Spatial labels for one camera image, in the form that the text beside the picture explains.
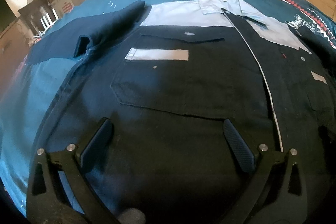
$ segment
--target shirt pocket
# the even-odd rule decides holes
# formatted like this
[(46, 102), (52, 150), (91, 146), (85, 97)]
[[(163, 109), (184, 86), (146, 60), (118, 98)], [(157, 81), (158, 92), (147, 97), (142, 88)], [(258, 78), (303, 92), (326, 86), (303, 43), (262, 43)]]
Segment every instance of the shirt pocket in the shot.
[(329, 78), (324, 72), (307, 70), (302, 74), (301, 82), (305, 88), (310, 107), (314, 111), (325, 113), (332, 110), (334, 112), (334, 99), (330, 92), (333, 83), (329, 82)]
[(111, 83), (119, 102), (180, 115), (232, 117), (227, 107), (234, 100), (230, 68), (225, 66), (229, 61), (221, 58), (223, 31), (222, 27), (142, 27), (125, 57), (131, 48), (182, 50), (188, 52), (188, 60), (150, 60), (150, 52), (144, 59), (122, 60)]

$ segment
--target bed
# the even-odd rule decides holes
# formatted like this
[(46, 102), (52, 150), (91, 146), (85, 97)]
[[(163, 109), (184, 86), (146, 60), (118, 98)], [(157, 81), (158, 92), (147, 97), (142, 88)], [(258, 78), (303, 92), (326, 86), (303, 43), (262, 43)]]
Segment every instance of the bed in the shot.
[[(86, 18), (110, 15), (113, 12), (128, 7), (136, 1), (138, 0), (86, 0), (80, 6), (75, 7), (69, 14), (66, 14), (61, 20), (58, 20), (54, 26), (46, 32), (45, 38), (43, 38), (41, 42), (50, 37), (54, 32), (66, 28), (70, 22), (78, 20), (81, 24), (79, 28), (90, 28), (95, 25), (95, 23), (89, 20), (85, 21)], [(142, 1), (144, 1), (145, 6), (150, 9), (151, 5), (191, 0)], [(333, 53), (333, 51), (336, 51), (336, 24), (306, 0), (244, 1), (256, 8), (263, 15), (274, 17), (279, 22), (287, 24), (293, 28), (293, 32), (300, 27), (306, 27), (311, 36), (319, 38), (319, 41), (321, 41), (323, 47), (326, 48), (328, 52)], [(133, 27), (133, 30), (139, 27), (142, 20), (139, 20)], [(109, 25), (105, 26), (103, 22), (97, 22), (97, 24), (98, 23), (104, 26), (106, 32), (109, 31), (109, 28), (112, 28)], [(48, 45), (43, 44), (44, 46), (42, 48), (38, 47), (39, 44), (34, 46), (31, 55), (28, 56), (26, 60), (26, 66), (22, 68), (20, 77), (17, 78), (16, 83), (8, 92), (6, 99), (1, 103), (1, 179), (14, 204), (24, 215), (26, 214), (25, 202), (29, 166), (32, 155), (34, 154), (32, 151), (35, 150), (35, 146), (37, 145), (38, 132), (43, 129), (42, 125), (45, 122), (46, 116), (52, 114), (53, 111), (57, 111), (53, 109), (53, 106), (60, 100), (60, 89), (63, 88), (66, 81), (69, 81), (73, 69), (83, 58), (83, 53), (79, 53), (76, 57), (68, 56), (66, 58), (62, 57), (61, 54), (60, 56), (54, 54), (48, 57), (48, 54), (51, 51), (55, 53), (55, 51), (60, 50), (60, 48), (67, 47), (67, 41), (71, 39), (75, 38), (71, 36), (71, 30), (67, 30), (66, 34), (64, 34), (63, 42), (50, 42)], [(79, 112), (81, 115), (86, 116), (86, 119), (90, 121), (90, 123), (95, 122), (95, 118), (89, 110), (83, 109), (79, 110)], [(308, 136), (305, 138), (307, 138), (307, 141), (303, 142), (304, 145), (306, 145), (307, 142), (320, 142), (317, 135), (311, 139)], [(67, 141), (71, 140), (76, 141), (76, 136), (71, 136)], [(15, 153), (9, 153), (8, 147), (11, 147), (11, 151)], [(312, 153), (314, 157), (320, 158), (321, 161), (324, 162), (322, 159), (324, 150), (321, 145), (318, 145), (317, 151)], [(307, 180), (316, 180), (317, 184), (325, 184), (325, 186), (319, 190), (312, 190), (313, 194), (310, 196), (310, 211), (316, 208), (319, 201), (325, 196), (330, 185), (328, 168), (323, 165), (317, 169), (323, 176), (317, 179), (316, 173), (312, 173), (311, 176), (307, 177)], [(104, 172), (104, 167), (103, 165), (98, 165), (96, 171), (88, 176), (89, 181), (108, 208), (113, 212), (120, 212), (124, 204), (114, 203), (113, 200), (104, 193), (106, 190), (104, 183), (106, 183), (106, 181), (100, 177), (101, 172)], [(76, 204), (75, 199), (73, 197), (69, 197), (69, 199), (76, 210), (80, 211), (80, 207)]]

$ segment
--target blue bedspread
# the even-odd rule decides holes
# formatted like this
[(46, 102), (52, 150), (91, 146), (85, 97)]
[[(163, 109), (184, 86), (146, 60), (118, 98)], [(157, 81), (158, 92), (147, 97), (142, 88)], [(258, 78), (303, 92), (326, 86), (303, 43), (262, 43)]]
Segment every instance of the blue bedspread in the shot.
[[(69, 14), (58, 20), (45, 36), (61, 29), (70, 21), (93, 15), (119, 11), (137, 0), (86, 0)], [(181, 0), (144, 0), (146, 5)], [(326, 44), (335, 46), (336, 25), (317, 8), (305, 0), (291, 0), (314, 13), (326, 26), (330, 35), (325, 36), (314, 21), (296, 6), (282, 0), (244, 0), (266, 16), (274, 17), (289, 25), (309, 27), (310, 31), (325, 38)], [(0, 176), (15, 205), (26, 214), (26, 189), (29, 160), (39, 124), (53, 100), (59, 86), (77, 60), (50, 59), (39, 64), (27, 64), (12, 90), (2, 102), (0, 116)], [(8, 147), (16, 153), (7, 153)]]

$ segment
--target wooden chair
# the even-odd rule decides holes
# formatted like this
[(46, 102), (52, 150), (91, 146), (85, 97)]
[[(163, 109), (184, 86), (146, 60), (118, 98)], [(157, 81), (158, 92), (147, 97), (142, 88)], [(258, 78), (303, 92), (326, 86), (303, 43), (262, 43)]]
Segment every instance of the wooden chair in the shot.
[(41, 19), (45, 17), (47, 13), (52, 22), (56, 20), (53, 9), (47, 0), (33, 0), (31, 3), (18, 10), (18, 12), (35, 35), (37, 35), (39, 31), (45, 30), (45, 26), (43, 26)]

